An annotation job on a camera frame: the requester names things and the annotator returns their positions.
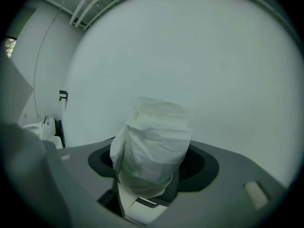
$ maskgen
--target hanging cable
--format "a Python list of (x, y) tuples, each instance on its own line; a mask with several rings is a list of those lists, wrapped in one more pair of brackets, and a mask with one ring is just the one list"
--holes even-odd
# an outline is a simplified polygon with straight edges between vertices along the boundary
[(51, 28), (51, 26), (52, 26), (52, 24), (54, 23), (55, 19), (57, 18), (58, 14), (60, 13), (60, 11), (61, 11), (61, 9), (62, 9), (63, 4), (64, 4), (65, 1), (66, 1), (66, 0), (63, 0), (63, 1), (62, 1), (61, 5), (60, 5), (60, 8), (59, 8), (59, 10), (58, 10), (58, 12), (57, 12), (57, 14), (55, 15), (55, 17), (53, 18), (52, 22), (50, 23), (50, 25), (49, 25), (49, 27), (48, 27), (48, 29), (47, 29), (47, 31), (46, 31), (46, 33), (45, 33), (43, 39), (42, 39), (41, 45), (40, 45), (39, 50), (38, 50), (38, 55), (37, 55), (37, 58), (36, 58), (35, 70), (34, 70), (34, 84), (33, 84), (33, 86), (34, 86), (34, 103), (35, 103), (35, 109), (36, 109), (36, 115), (37, 115), (37, 116), (39, 116), (39, 115), (38, 115), (38, 110), (37, 110), (37, 103), (36, 103), (36, 94), (35, 94), (35, 79), (36, 79), (37, 62), (38, 62), (40, 50), (41, 50), (42, 44), (43, 44), (43, 42), (44, 42), (44, 39), (46, 38), (49, 29)]

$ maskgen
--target window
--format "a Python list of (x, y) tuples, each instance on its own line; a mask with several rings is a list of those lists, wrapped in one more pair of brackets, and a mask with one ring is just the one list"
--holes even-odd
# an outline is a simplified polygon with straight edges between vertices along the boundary
[(13, 38), (13, 37), (5, 37), (4, 38), (4, 47), (5, 47), (5, 52), (8, 55), (8, 57), (10, 57), (13, 48), (15, 46), (17, 38)]

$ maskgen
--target white toilet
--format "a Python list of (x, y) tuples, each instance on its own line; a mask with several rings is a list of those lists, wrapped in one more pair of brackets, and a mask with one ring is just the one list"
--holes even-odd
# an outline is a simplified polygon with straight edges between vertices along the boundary
[(41, 140), (47, 140), (53, 142), (57, 149), (62, 149), (61, 138), (55, 136), (55, 119), (47, 115), (43, 117), (43, 120), (40, 123), (31, 123), (23, 127), (23, 129), (28, 129), (32, 133), (36, 134)]

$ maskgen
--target wall-mounted bracket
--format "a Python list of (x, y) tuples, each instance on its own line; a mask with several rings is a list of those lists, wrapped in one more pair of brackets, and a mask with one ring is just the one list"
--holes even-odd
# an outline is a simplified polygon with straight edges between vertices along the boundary
[(65, 99), (65, 100), (67, 101), (67, 95), (68, 95), (67, 91), (59, 90), (59, 102), (60, 102), (62, 99)]

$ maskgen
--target gray plastic surface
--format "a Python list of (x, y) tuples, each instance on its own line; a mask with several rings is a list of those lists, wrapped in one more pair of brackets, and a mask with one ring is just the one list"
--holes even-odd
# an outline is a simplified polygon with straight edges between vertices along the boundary
[[(88, 165), (87, 158), (111, 141), (58, 150), (60, 155), (72, 155), (63, 164), (94, 200), (111, 189), (113, 178), (99, 176)], [(179, 192), (169, 208), (149, 227), (239, 227), (240, 224), (250, 227), (283, 197), (282, 185), (247, 157), (195, 141), (191, 144), (218, 160), (218, 176), (202, 191)], [(254, 209), (245, 193), (243, 184), (248, 181), (258, 181), (270, 197), (269, 204), (260, 211)]]
[(52, 176), (69, 210), (72, 227), (138, 227), (100, 205), (96, 199), (92, 197), (91, 193), (79, 185), (77, 180), (80, 180), (81, 184), (83, 184), (83, 181), (90, 181), (93, 184), (100, 184), (100, 182), (96, 182), (94, 178), (91, 180), (84, 178), (83, 174), (85, 174), (85, 171), (81, 172), (77, 179), (74, 179), (64, 167), (63, 162), (65, 161), (60, 159), (60, 155), (58, 154), (55, 145), (48, 141), (44, 141), (44, 145)]

